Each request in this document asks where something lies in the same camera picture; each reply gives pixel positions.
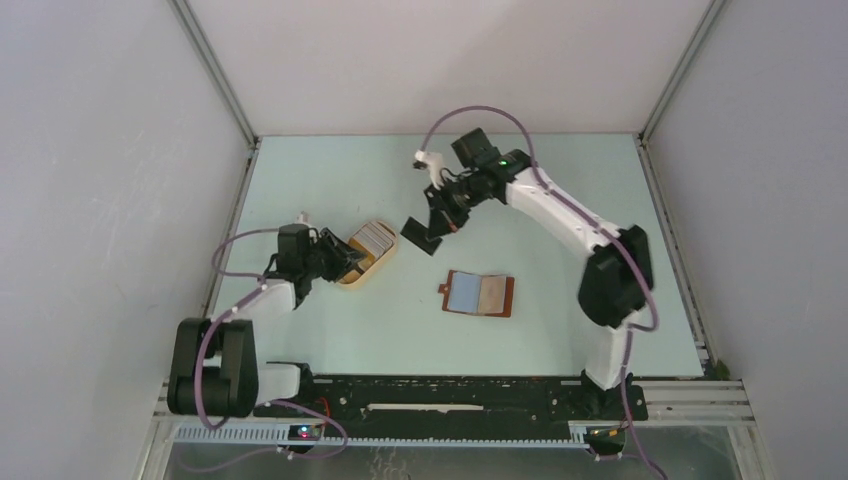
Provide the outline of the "black credit card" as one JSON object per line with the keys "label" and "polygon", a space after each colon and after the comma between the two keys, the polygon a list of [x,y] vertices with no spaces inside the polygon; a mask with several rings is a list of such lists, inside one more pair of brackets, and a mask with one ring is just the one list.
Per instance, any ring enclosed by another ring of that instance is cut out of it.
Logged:
{"label": "black credit card", "polygon": [[442,243],[441,237],[431,238],[428,227],[413,217],[409,217],[401,229],[401,236],[429,256],[433,256]]}

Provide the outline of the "brown leather card holder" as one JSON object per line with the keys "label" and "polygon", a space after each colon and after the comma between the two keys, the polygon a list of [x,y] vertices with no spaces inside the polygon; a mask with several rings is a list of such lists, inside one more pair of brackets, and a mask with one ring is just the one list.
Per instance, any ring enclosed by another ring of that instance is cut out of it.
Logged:
{"label": "brown leather card holder", "polygon": [[[481,315],[478,313],[478,298],[480,294],[480,283],[484,276],[506,276],[507,291],[505,309],[500,315]],[[515,278],[509,275],[480,275],[458,270],[450,270],[444,283],[438,287],[438,293],[442,295],[442,307],[444,312],[494,318],[510,318],[512,316],[515,291]]]}

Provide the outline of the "pink credit card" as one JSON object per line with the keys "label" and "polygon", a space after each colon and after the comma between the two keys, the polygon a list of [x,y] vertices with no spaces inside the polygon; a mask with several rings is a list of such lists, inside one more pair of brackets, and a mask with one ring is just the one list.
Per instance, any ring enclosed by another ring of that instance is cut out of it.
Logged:
{"label": "pink credit card", "polygon": [[506,276],[484,276],[480,283],[478,313],[481,315],[500,315],[505,309]]}

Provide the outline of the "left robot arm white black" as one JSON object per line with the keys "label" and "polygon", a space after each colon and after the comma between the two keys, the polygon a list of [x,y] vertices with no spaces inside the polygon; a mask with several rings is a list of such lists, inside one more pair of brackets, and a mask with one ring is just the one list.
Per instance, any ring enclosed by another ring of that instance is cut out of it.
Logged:
{"label": "left robot arm white black", "polygon": [[221,427],[230,417],[249,416],[259,399],[260,360],[250,309],[270,304],[281,314],[293,312],[315,280],[337,283],[367,258],[329,229],[296,222],[274,230],[277,250],[262,272],[221,268],[229,244],[261,232],[251,230],[224,241],[212,260],[219,274],[251,278],[256,286],[217,318],[187,318],[177,328],[167,406],[174,414],[198,417],[209,429]]}

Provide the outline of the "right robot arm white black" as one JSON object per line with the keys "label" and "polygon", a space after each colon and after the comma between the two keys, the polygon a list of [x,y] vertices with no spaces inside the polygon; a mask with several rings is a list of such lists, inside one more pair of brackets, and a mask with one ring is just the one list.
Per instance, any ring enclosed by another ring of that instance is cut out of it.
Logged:
{"label": "right robot arm white black", "polygon": [[585,411],[606,418],[622,403],[617,387],[627,375],[629,330],[638,313],[652,304],[652,262],[646,232],[633,225],[621,229],[586,209],[560,189],[529,151],[501,152],[480,129],[451,145],[463,169],[452,174],[439,153],[420,148],[413,165],[427,171],[429,217],[421,225],[409,220],[403,235],[433,254],[446,235],[458,232],[471,210],[497,200],[535,220],[576,257],[584,260],[578,304],[592,322],[592,340],[584,367],[592,382],[581,392]]}

